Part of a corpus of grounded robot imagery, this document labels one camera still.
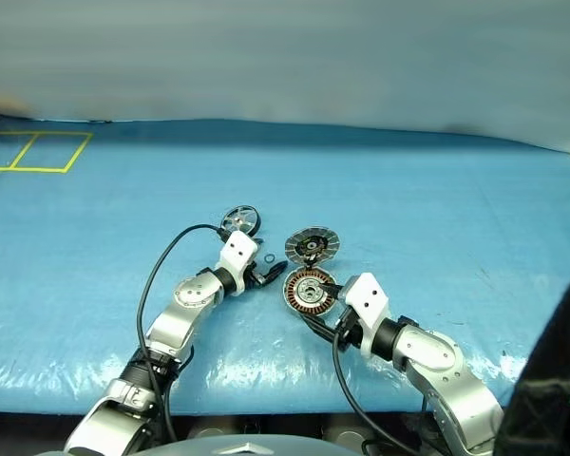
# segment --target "black cable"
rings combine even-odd
[[[443,448],[441,445],[437,445],[435,442],[429,438],[425,438],[425,412],[427,411],[427,397],[422,396],[422,409],[420,410],[420,428],[418,429],[418,434],[420,435],[420,440],[428,444],[431,448],[437,451],[442,456],[451,456],[451,452],[448,448]]]
[[[165,421],[165,426],[167,428],[167,432],[169,430],[169,426],[166,424],[166,420],[165,420],[166,414],[165,414],[165,408],[164,408],[164,401],[162,400],[162,395],[161,395],[161,388],[159,387],[159,382],[156,379],[156,373],[154,372],[154,368],[152,366],[152,363],[150,362],[150,355],[148,353],[148,348],[145,345],[145,338],[143,336],[143,308],[145,307],[145,301],[148,298],[148,293],[150,292],[150,287],[152,286],[152,282],[154,281],[154,277],[156,277],[156,273],[159,271],[162,263],[164,262],[164,259],[167,257],[167,255],[169,255],[169,253],[173,250],[173,248],[180,241],[181,238],[186,236],[191,231],[198,230],[201,228],[207,228],[210,230],[214,230],[215,232],[217,232],[219,234],[219,228],[218,227],[213,226],[213,225],[209,225],[206,223],[201,223],[198,225],[190,226],[190,227],[186,228],[185,230],[183,230],[181,233],[179,233],[177,236],[175,236],[174,239],[171,241],[171,243],[167,246],[167,248],[164,249],[164,252],[162,252],[161,256],[159,257],[156,264],[154,265],[154,268],[152,268],[152,272],[148,276],[148,279],[145,282],[145,286],[143,287],[142,297],[140,298],[140,303],[139,303],[138,308],[137,308],[137,325],[136,325],[137,326],[137,338],[139,339],[140,350],[142,351],[143,358],[145,360],[145,365],[148,369],[148,376],[150,377],[150,382],[152,383],[152,390],[154,390],[154,394],[156,396],[156,403],[157,403],[157,407],[159,408],[159,414],[161,414],[163,421]],[[172,442],[175,441],[174,440],[175,435],[168,435],[168,437]]]
[[[394,448],[393,444],[390,444],[389,442],[385,442],[384,440],[369,439],[369,440],[364,440],[361,443],[361,452],[365,456],[371,456],[370,451],[368,450],[368,447],[372,447],[372,446],[383,446],[383,447]]]
[[[349,389],[349,387],[346,384],[346,379],[344,378],[344,373],[342,373],[342,367],[340,366],[340,357],[338,355],[338,342],[339,341],[340,341],[340,333],[338,331],[336,331],[335,337],[333,338],[333,342],[332,342],[333,366],[335,367],[335,375],[338,378],[340,388],[342,388],[342,392],[344,392],[344,395],[346,396],[346,399],[349,401],[349,404],[351,404],[351,407],[354,410],[354,412],[371,429],[373,429],[373,431],[379,437],[381,437],[382,439],[394,444],[396,447],[401,448],[402,450],[404,450],[407,454],[410,454],[411,456],[420,456],[420,453],[418,451],[416,451],[415,449],[411,448],[410,446],[404,444],[403,442],[399,441],[398,439],[396,439],[395,437],[390,435],[388,432],[383,430],[381,427],[379,427],[368,416],[368,414],[361,409],[361,406],[359,406],[357,401],[354,399],[354,396],[352,396],[351,390]]]
[[[186,359],[183,364],[178,369],[178,377],[183,372],[184,369],[190,364],[194,358],[194,345],[190,347],[190,354],[188,355],[188,359]],[[174,382],[176,381],[177,377],[171,378],[165,388],[164,388],[164,424],[167,428],[167,434],[172,442],[178,441],[178,436],[175,433],[175,428],[173,427],[173,420],[171,419],[171,387],[173,386]]]

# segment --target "blue table surface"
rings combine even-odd
[[[262,215],[260,267],[264,254],[284,258],[298,229],[336,231],[341,249],[325,269],[340,281],[373,272],[393,315],[456,339],[503,404],[570,281],[565,153],[337,126],[0,120],[18,130],[94,136],[65,174],[0,172],[0,411],[85,413],[137,347],[137,302],[166,244],[238,204]],[[28,139],[0,137],[0,165]],[[20,165],[62,166],[80,140],[46,135]],[[208,233],[181,242],[146,325],[219,248]],[[282,280],[202,323],[174,413],[349,410],[331,348],[286,308]],[[350,350],[343,368],[368,410],[421,406],[381,360]]]

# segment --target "small wheel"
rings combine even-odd
[[[259,212],[253,206],[237,206],[224,216],[221,227],[233,232],[242,231],[252,238],[261,226]]]

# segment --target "metal disk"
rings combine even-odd
[[[332,308],[335,300],[319,288],[320,283],[335,283],[335,280],[320,268],[296,269],[285,279],[283,285],[285,302],[297,312],[324,314]]]
[[[321,226],[294,233],[285,242],[285,255],[297,264],[314,265],[333,258],[340,248],[338,235]]]
[[[237,206],[221,220],[222,228],[231,232],[242,231],[250,238],[257,233],[260,224],[261,218],[253,206]]]

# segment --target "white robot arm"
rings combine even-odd
[[[164,413],[160,405],[165,391],[178,377],[200,321],[225,296],[240,295],[249,286],[264,286],[285,270],[287,262],[282,261],[267,275],[255,272],[258,242],[251,237],[253,234],[217,231],[225,244],[215,268],[207,268],[177,286],[171,303],[143,338],[143,346],[70,435],[66,453],[123,456],[148,447],[155,439],[157,421]]]
[[[343,287],[326,284],[321,288],[347,304],[335,331],[364,356],[375,354],[392,361],[406,375],[426,397],[454,456],[492,454],[503,410],[470,371],[458,344],[446,335],[419,328],[408,318],[391,320],[389,299],[370,273],[351,277]],[[316,318],[305,316],[305,320],[326,336],[325,327],[316,326]]]

